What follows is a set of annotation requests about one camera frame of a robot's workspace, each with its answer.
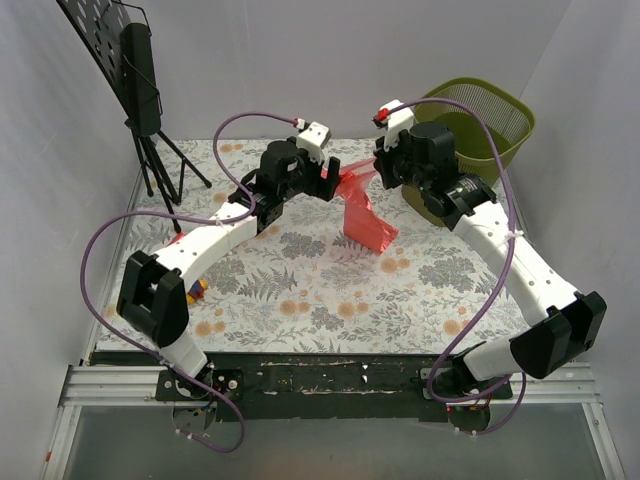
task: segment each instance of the green laundry basket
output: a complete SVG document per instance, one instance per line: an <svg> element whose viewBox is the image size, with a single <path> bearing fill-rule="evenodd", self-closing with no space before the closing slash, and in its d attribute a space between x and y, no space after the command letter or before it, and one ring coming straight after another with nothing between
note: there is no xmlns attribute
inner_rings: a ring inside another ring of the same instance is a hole
<svg viewBox="0 0 640 480"><path fill-rule="evenodd" d="M535 117L525 104L478 78L450 80L424 96L429 97L455 100L477 113L489 127L505 168L535 127ZM461 172L475 173L489 186L498 181L500 173L487 138L469 114L452 105L425 103L418 105L415 115L418 122L436 121L449 127L456 139L458 168ZM424 206L416 188L403 186L402 196L424 218L434 225L444 226Z"/></svg>

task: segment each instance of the floral tablecloth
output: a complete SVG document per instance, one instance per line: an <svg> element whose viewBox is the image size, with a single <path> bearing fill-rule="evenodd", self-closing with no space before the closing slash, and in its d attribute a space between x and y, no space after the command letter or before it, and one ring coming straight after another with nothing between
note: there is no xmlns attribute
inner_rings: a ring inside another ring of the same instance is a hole
<svg viewBox="0 0 640 480"><path fill-rule="evenodd" d="M242 176L258 165L268 141L223 142L220 151ZM371 154L372 140L333 140L329 153L342 164ZM210 217L234 191L213 159L211 141L178 146L213 182L206 189L187 173L185 199L177 211ZM167 170L178 178L179 161L158 145ZM497 188L499 197L503 196ZM374 211L400 233L376 255L342 233L341 199L330 203L296 197L283 216L245 242L204 275L204 298L190 307L189 329L206 351L440 353L487 298L495 277L482 259L447 229L431 225L379 178L368 189ZM137 208L164 211L158 194L141 189ZM183 223L185 231L195 226ZM174 236L168 220L135 217L124 259L138 249L153 252ZM105 315L143 341L115 313L124 259ZM526 324L511 296L502 292L459 349L521 331ZM129 350L103 330L96 349Z"/></svg>

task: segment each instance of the wall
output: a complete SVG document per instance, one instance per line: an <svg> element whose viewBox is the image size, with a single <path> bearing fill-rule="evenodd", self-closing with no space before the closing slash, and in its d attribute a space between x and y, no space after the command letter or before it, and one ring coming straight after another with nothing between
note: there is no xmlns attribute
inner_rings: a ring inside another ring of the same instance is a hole
<svg viewBox="0 0 640 480"><path fill-rule="evenodd" d="M0 465L3 478L33 479L91 326L80 257L126 208L137 161L115 97L55 2L0 0L0 64ZM93 257L93 298L117 233Z"/></svg>
<svg viewBox="0 0 640 480"><path fill-rule="evenodd" d="M609 305L589 359L628 478L640 478L640 3L574 0L527 85L538 131L513 164L538 249Z"/></svg>
<svg viewBox="0 0 640 480"><path fill-rule="evenodd" d="M483 77L518 95L569 0L139 3L169 135L210 138L230 115L265 109L361 137L376 133L369 119L380 105L454 77ZM283 133L264 120L228 131Z"/></svg>

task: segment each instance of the black tripod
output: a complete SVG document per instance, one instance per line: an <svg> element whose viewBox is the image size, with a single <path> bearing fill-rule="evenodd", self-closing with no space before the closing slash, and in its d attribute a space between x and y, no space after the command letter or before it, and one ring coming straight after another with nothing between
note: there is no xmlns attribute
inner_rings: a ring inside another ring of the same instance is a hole
<svg viewBox="0 0 640 480"><path fill-rule="evenodd" d="M58 5L91 52L127 113L125 125L133 135L147 194L153 196L147 170L153 174L169 213L174 213L172 203L180 205L182 202L186 167L207 188L211 188L211 182L161 130L162 102L155 83L151 29L145 11L116 0L58 0ZM125 7L141 11L145 23L131 22ZM151 136L156 134L181 160L177 191L151 140ZM173 226L176 233L180 233L176 220L173 220Z"/></svg>

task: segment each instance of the red plastic bag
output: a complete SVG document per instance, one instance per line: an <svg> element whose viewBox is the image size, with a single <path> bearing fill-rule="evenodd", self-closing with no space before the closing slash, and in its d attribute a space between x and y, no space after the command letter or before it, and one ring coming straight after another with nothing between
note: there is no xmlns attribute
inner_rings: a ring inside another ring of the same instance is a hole
<svg viewBox="0 0 640 480"><path fill-rule="evenodd" d="M340 169L340 185L336 195L345 200L344 234L373 250L384 252L398 235L398 230L378 218L371 208L366 190L378 172L373 168L375 158L362 160Z"/></svg>

